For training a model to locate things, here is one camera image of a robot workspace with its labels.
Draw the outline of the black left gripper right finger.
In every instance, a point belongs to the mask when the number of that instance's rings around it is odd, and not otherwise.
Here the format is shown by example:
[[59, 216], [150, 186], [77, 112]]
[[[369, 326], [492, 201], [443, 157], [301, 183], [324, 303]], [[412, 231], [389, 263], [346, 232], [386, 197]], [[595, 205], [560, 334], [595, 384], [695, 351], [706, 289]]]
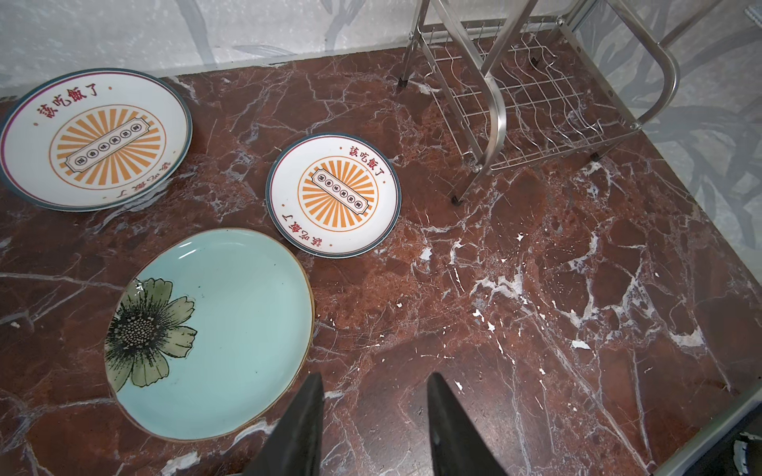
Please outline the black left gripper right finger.
[[507, 475], [440, 373], [428, 378], [427, 399], [435, 475]]

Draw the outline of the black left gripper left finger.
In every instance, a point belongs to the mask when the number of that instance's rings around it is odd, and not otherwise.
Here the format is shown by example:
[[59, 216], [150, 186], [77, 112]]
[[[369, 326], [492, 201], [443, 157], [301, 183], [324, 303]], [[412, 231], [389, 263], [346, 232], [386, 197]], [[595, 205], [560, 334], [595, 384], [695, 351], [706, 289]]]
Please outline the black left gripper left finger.
[[310, 374], [242, 475], [319, 475], [324, 396], [321, 375]]

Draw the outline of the green flower plate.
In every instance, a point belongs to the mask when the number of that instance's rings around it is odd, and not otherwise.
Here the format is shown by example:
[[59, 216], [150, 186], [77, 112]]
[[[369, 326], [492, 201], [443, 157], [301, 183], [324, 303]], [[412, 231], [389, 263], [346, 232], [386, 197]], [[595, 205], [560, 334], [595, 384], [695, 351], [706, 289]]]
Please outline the green flower plate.
[[291, 387], [314, 313], [305, 270], [278, 240], [241, 228], [196, 234], [126, 286], [104, 341], [109, 385], [153, 436], [231, 434]]

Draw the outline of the small orange sunburst plate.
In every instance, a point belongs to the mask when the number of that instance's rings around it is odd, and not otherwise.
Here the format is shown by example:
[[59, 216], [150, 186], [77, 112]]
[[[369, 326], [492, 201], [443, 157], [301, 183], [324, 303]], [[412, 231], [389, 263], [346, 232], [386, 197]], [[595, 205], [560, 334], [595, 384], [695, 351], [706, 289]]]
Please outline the small orange sunburst plate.
[[293, 144], [274, 162], [265, 194], [279, 232], [298, 249], [327, 259], [356, 257], [381, 244], [403, 201], [391, 162], [345, 134]]

